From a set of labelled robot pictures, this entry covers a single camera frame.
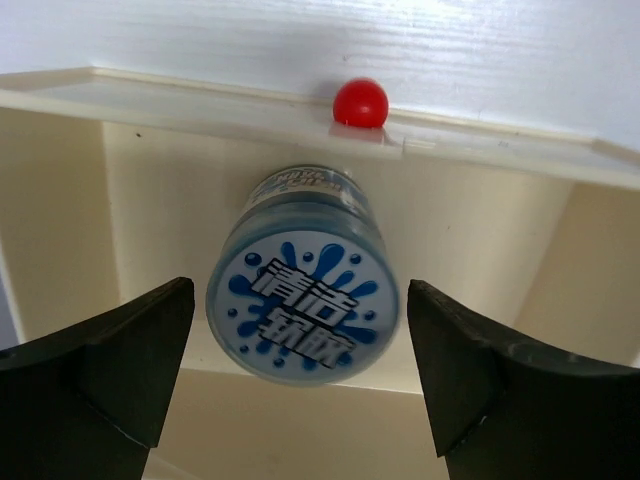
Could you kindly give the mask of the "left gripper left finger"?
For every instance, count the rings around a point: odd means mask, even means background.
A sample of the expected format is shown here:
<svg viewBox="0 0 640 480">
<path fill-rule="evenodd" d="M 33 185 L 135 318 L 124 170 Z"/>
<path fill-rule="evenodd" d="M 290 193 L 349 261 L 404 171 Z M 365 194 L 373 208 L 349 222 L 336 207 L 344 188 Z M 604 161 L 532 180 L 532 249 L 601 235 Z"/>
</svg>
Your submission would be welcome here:
<svg viewBox="0 0 640 480">
<path fill-rule="evenodd" d="M 159 444 L 194 311 L 194 283 L 178 277 L 2 351 L 2 478 L 141 478 Z"/>
</svg>

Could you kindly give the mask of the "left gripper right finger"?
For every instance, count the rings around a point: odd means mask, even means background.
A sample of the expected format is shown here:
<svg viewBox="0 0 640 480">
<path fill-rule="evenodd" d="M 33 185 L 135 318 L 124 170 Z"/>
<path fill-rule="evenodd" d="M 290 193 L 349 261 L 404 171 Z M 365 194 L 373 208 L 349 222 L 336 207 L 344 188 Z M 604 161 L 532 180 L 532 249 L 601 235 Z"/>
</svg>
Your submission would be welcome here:
<svg viewBox="0 0 640 480">
<path fill-rule="evenodd" d="M 635 479 L 639 372 L 540 342 L 422 280 L 408 323 L 452 479 Z"/>
</svg>

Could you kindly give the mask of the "blue slime jar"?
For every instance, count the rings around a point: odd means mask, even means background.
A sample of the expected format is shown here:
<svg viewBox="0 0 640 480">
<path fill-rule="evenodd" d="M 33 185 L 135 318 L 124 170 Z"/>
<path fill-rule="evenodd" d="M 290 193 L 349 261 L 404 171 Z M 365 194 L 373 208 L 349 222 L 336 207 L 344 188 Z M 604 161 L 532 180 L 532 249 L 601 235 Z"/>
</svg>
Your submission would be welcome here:
<svg viewBox="0 0 640 480">
<path fill-rule="evenodd" d="M 371 367 L 399 325 L 399 288 L 363 190 L 297 165 L 250 193 L 210 277 L 205 312 L 246 371 L 293 386 Z"/>
</svg>

